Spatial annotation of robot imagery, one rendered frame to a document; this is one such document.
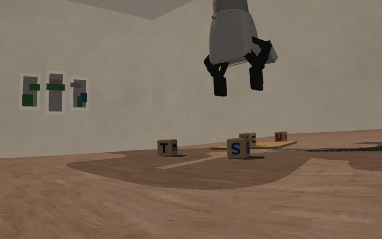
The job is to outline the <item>orange flat mat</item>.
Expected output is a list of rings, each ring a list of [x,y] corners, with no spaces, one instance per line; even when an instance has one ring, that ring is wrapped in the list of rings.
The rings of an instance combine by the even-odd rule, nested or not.
[[[291,144],[297,143],[297,141],[286,141],[286,142],[260,142],[255,146],[250,146],[250,149],[278,149]],[[227,145],[213,147],[211,150],[224,150],[227,149]]]

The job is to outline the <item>tan wooden letter block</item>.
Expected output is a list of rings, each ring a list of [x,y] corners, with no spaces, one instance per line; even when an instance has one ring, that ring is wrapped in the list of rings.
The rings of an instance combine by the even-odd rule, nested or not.
[[[178,154],[176,139],[158,140],[157,146],[159,156],[172,156]]]
[[[287,131],[275,132],[275,142],[286,142],[288,141]]]
[[[227,158],[246,158],[250,156],[250,138],[227,139]]]
[[[251,132],[251,133],[239,133],[239,138],[244,138],[248,137],[250,138],[250,146],[255,146],[256,145],[256,133]]]

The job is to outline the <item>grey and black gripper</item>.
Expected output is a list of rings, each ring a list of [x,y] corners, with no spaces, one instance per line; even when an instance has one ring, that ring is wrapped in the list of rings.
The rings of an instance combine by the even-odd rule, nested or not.
[[[252,66],[249,69],[251,89],[262,91],[262,69],[271,47],[271,43],[258,39],[250,13],[240,9],[217,12],[210,26],[209,55],[204,60],[213,77],[214,95],[227,96],[226,78],[223,77],[227,67],[247,62]]]

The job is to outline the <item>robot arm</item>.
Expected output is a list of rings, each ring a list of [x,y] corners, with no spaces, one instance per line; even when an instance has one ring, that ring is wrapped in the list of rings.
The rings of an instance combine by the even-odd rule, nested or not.
[[[217,12],[226,10],[226,9],[240,9],[240,10],[249,12],[247,0],[212,0],[212,4],[213,4],[212,19],[214,19],[214,15]],[[269,53],[269,58],[265,64],[275,63],[277,59],[278,59],[278,56],[272,46]]]

